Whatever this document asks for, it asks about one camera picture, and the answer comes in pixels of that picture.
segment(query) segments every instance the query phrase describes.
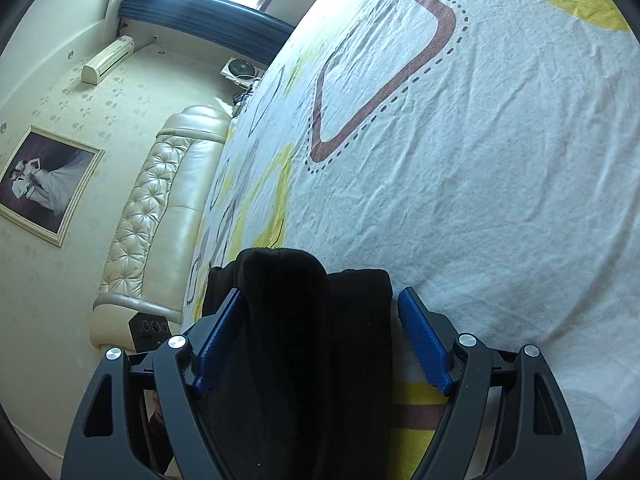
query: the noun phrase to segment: framed picture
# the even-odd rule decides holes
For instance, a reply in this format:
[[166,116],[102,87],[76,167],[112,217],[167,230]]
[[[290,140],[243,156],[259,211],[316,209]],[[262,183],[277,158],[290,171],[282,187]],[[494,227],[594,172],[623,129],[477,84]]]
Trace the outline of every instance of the framed picture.
[[32,125],[2,169],[0,214],[61,247],[103,153]]

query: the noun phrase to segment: blue gripper pad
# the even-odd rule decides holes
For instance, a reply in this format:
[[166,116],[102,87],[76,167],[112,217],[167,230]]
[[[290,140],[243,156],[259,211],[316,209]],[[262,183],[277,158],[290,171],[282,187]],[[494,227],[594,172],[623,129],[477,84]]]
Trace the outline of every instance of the blue gripper pad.
[[398,295],[398,316],[427,381],[446,395],[453,386],[447,351],[406,288]]
[[225,369],[226,359],[244,323],[244,301],[240,292],[220,313],[220,318],[197,355],[197,373],[193,388],[199,395],[215,388]]

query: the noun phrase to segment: dotted line pattern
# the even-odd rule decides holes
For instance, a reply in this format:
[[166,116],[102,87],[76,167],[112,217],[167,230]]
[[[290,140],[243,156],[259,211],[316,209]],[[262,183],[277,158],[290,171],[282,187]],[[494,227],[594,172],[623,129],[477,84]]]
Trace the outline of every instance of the dotted line pattern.
[[[466,14],[466,9],[462,8],[462,4],[459,4],[456,0],[446,0],[447,2],[450,2],[452,6],[456,6],[458,9],[460,9],[460,12],[464,15]],[[464,16],[463,18],[463,22],[465,23],[465,25],[463,25],[462,27],[462,32],[466,32],[468,31],[468,25],[467,23],[469,22],[469,18],[468,16]],[[456,44],[460,44],[460,42],[462,41],[462,36],[459,36],[456,40]],[[447,50],[446,56],[448,56],[449,54],[452,54],[453,51],[455,51],[455,47],[450,48],[449,50]],[[443,61],[443,57],[440,57],[436,60],[435,64],[438,65],[440,63],[442,63]],[[428,74],[431,71],[431,67],[427,67],[422,73],[423,74]],[[416,76],[413,79],[411,79],[411,83],[416,83],[420,80],[420,76]],[[401,93],[402,94],[406,94],[409,90],[409,86],[405,86],[404,88],[402,88]],[[398,96],[395,95],[392,97],[391,102],[395,103],[398,100]],[[380,108],[378,113],[384,112],[387,109],[387,105],[383,105],[383,107]],[[362,127],[360,128],[360,131],[363,132],[364,130],[367,129],[367,127],[369,126],[370,123],[374,122],[376,119],[378,118],[378,115],[375,114],[373,115],[372,118],[370,118],[369,123],[365,123],[362,125]],[[309,124],[308,124],[308,136],[306,138],[306,152],[310,153],[311,151],[311,124],[312,124],[312,120],[309,119]],[[345,145],[335,154],[336,157],[340,156],[340,154],[342,153],[342,150],[346,149],[349,147],[349,144],[351,143],[352,140],[356,140],[358,138],[358,133],[355,132],[351,138],[347,138],[347,142],[345,143]],[[324,170],[324,168],[327,167],[327,165],[331,164],[334,161],[334,158],[330,158],[325,164],[322,165],[321,168],[315,168],[314,170],[311,169],[311,167],[308,164],[308,159],[305,160],[305,166],[306,166],[306,170],[310,173],[310,174],[316,174],[316,173],[320,173],[321,170]]]

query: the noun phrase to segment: white appliance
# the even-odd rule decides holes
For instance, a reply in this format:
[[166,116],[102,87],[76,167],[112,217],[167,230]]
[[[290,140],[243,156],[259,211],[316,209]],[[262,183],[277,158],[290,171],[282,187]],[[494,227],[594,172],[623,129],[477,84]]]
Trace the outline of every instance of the white appliance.
[[133,54],[133,38],[122,36],[82,67],[82,81],[97,85],[108,74]]
[[248,65],[251,65],[251,63],[249,63],[248,61],[244,60],[244,59],[238,59],[236,57],[232,57],[229,61],[226,62],[225,67],[221,70],[221,74],[226,77],[227,79],[229,79],[229,81],[233,81],[235,84],[237,84],[238,86],[242,87],[242,88],[249,88],[252,83],[256,80],[260,80],[262,79],[262,76],[264,75],[264,70],[259,69],[258,67],[255,67],[253,65],[251,65],[255,71],[254,75],[234,75],[231,73],[231,70],[229,70],[229,65],[234,62],[234,61],[242,61]]

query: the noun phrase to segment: person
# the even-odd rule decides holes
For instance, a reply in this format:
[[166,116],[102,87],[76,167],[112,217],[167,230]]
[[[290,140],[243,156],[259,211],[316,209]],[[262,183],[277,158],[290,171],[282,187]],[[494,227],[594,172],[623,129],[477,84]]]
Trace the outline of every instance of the person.
[[14,179],[12,175],[14,195],[25,196],[52,210],[56,216],[64,214],[92,157],[91,153],[76,150],[68,163],[53,171],[45,170],[40,158],[28,162],[21,160],[15,167],[18,176]]

